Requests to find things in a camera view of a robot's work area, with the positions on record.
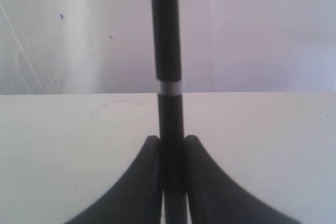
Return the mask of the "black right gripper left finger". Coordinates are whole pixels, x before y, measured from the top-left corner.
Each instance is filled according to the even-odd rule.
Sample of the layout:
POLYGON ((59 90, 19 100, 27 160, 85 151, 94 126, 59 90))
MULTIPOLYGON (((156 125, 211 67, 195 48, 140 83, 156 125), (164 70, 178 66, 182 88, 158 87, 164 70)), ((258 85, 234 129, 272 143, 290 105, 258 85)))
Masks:
POLYGON ((160 139, 146 138, 121 178, 68 223, 160 223, 162 183, 160 139))

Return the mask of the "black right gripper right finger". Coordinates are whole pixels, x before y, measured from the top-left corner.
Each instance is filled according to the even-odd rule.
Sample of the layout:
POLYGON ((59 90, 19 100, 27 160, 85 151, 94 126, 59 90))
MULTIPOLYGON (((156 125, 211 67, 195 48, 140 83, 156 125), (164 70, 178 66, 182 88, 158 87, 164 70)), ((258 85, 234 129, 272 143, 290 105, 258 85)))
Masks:
POLYGON ((297 223, 234 182, 197 136, 187 136, 184 144, 192 223, 297 223))

